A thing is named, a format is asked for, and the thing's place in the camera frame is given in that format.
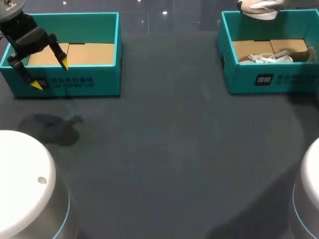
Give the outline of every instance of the black logo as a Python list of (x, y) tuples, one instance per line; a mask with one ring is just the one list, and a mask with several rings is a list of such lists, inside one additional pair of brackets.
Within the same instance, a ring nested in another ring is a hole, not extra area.
[(255, 86), (269, 86), (274, 78), (274, 74), (258, 75), (255, 81)]

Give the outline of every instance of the white object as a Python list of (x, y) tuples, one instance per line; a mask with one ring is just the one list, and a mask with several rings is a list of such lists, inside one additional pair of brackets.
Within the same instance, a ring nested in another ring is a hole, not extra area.
[(248, 55), (250, 61), (242, 61), (241, 63), (279, 63), (279, 62), (293, 62), (290, 56), (283, 56), (280, 58), (270, 53), (264, 53), (261, 55)]
[(72, 196), (48, 150), (0, 130), (0, 239), (75, 239), (77, 231)]
[(237, 5), (239, 10), (249, 17), (259, 20), (273, 20), (283, 8), (314, 7), (319, 5), (319, 0), (238, 0)]
[(319, 238), (319, 139), (308, 149), (294, 186), (289, 226), (295, 239)]

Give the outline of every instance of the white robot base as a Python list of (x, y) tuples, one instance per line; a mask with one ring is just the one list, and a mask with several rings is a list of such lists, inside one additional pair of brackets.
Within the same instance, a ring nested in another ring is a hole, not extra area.
[(75, 239), (75, 203), (36, 139), (0, 130), (0, 239)]
[(289, 205), (294, 239), (319, 239), (319, 139), (308, 149)]

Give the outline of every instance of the teal shoe box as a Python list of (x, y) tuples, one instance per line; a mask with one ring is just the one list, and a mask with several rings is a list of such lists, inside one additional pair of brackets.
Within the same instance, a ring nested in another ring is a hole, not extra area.
[(0, 71), (15, 97), (52, 98), (119, 96), (121, 92), (122, 37), (118, 13), (53, 13), (32, 14), (37, 24), (48, 34), (54, 33), (59, 43), (114, 44), (112, 65), (27, 66), (32, 76), (44, 78), (47, 89), (39, 90), (25, 83), (9, 66), (7, 58), (13, 52), (9, 44)]
[(315, 9), (282, 10), (272, 21), (222, 12), (218, 49), (231, 94), (311, 93), (319, 91), (319, 62), (238, 63), (233, 41), (303, 39), (319, 58), (319, 13)]

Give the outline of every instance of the shoelace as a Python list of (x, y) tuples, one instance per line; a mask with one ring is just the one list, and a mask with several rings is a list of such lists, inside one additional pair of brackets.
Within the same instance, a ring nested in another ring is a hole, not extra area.
[(255, 63), (274, 63), (276, 62), (273, 54), (248, 55)]

